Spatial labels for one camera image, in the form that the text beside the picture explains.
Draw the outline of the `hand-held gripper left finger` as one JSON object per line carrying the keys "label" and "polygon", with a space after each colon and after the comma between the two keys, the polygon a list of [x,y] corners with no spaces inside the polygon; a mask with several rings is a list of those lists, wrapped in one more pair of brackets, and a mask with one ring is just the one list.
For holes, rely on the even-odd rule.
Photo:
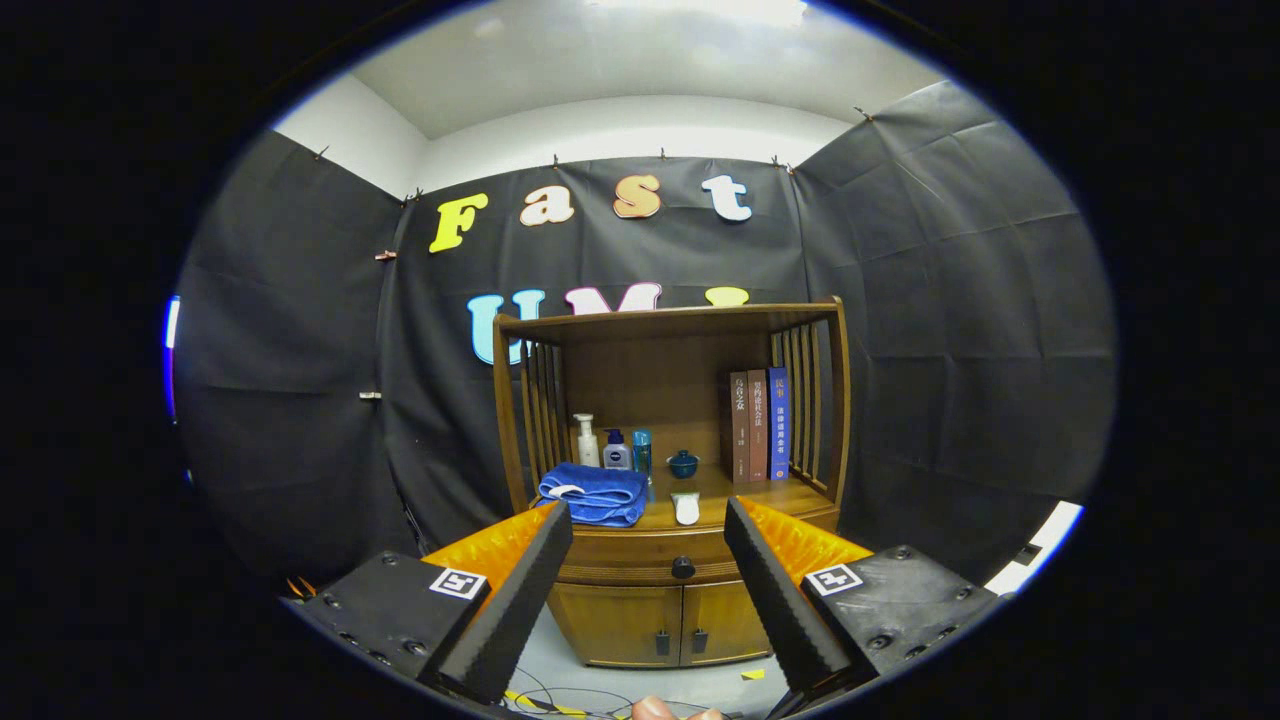
{"label": "hand-held gripper left finger", "polygon": [[573,539],[567,503],[426,557],[384,551],[285,609],[358,665],[453,706],[502,702]]}

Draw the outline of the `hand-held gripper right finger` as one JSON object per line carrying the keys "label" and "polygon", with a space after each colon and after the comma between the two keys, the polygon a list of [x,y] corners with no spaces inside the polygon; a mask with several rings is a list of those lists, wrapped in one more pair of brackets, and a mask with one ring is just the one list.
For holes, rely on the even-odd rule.
{"label": "hand-held gripper right finger", "polygon": [[787,682],[787,705],[826,705],[897,675],[1001,605],[911,546],[872,552],[742,496],[727,502],[724,542]]}

